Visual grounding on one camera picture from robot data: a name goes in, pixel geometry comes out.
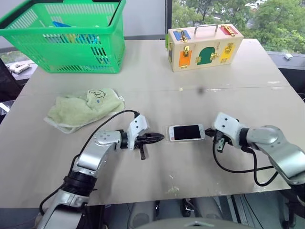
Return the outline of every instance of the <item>window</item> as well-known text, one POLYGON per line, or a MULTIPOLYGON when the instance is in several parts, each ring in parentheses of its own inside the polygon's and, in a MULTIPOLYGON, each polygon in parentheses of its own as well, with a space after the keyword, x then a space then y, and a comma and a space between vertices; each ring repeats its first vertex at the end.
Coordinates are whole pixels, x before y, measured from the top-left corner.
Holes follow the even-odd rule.
POLYGON ((267 51, 305 54, 305 0, 173 0, 172 28, 233 24, 267 51))
POLYGON ((20 51, 0 53, 0 58, 5 64, 29 60, 29 58, 20 51))

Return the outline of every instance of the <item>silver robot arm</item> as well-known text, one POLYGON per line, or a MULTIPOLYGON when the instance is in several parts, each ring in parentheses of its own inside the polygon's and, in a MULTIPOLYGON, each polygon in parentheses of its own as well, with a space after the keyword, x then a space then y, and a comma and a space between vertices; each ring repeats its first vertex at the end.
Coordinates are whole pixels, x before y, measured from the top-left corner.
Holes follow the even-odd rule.
POLYGON ((305 152, 289 143, 279 128, 271 125, 247 128, 237 119, 219 113, 213 129, 216 130, 213 134, 221 136, 216 146, 219 152, 228 142, 238 149, 250 147, 266 154, 276 171, 298 195, 300 203, 305 205, 305 152))
POLYGON ((97 130, 78 157, 72 170, 64 178, 63 185, 38 224, 38 229, 75 229, 82 217, 84 207, 94 190, 95 182, 108 156, 117 148, 136 149, 145 159, 143 145, 161 141, 158 133, 139 133, 148 128, 143 115, 138 115, 129 125, 127 132, 97 130))

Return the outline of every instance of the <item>white phone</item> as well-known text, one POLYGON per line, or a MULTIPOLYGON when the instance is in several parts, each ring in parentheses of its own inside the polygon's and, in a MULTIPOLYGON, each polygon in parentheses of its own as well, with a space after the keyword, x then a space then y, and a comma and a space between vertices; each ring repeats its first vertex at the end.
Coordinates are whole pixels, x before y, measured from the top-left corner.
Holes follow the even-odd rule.
POLYGON ((171 142, 202 140, 205 133, 202 124, 172 125, 169 127, 169 137, 171 142))

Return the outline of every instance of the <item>table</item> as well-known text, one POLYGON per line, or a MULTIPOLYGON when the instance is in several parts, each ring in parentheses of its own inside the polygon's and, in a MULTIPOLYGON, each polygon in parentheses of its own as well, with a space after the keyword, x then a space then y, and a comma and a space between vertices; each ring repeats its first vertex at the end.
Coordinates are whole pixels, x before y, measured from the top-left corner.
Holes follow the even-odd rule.
MULTIPOLYGON (((43 121, 61 94, 111 87, 125 98, 126 109, 145 115, 150 131, 163 141, 109 156, 90 203, 115 204, 169 198, 229 195, 286 189, 278 176, 258 187, 253 174, 230 174, 214 162, 212 141, 172 143, 170 125, 202 123, 210 127, 219 111, 248 126, 275 125, 288 141, 305 149, 305 106, 257 40, 244 39, 231 65, 173 73, 164 41, 126 41, 119 74, 50 74, 38 68, 0 125, 0 207, 36 208, 67 175, 71 160, 102 120, 73 134, 43 121)), ((105 129, 126 129, 132 114, 122 114, 105 129)), ((251 155, 231 146, 218 154, 227 168, 253 167, 251 155)), ((258 166, 270 165, 257 153, 258 166)), ((273 169, 259 171, 264 182, 273 169)))

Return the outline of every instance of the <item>red panel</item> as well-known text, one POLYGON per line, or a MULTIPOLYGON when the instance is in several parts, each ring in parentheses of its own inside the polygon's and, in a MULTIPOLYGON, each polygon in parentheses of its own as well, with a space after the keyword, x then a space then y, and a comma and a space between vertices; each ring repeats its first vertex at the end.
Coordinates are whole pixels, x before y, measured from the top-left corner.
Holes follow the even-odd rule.
MULTIPOLYGON (((236 32, 231 26, 228 25, 228 27, 234 32, 234 34, 238 34, 238 32, 236 32)), ((222 32, 224 32, 225 35, 231 35, 229 33, 229 31, 225 29, 224 26, 220 26, 220 29, 221 29, 222 32)))

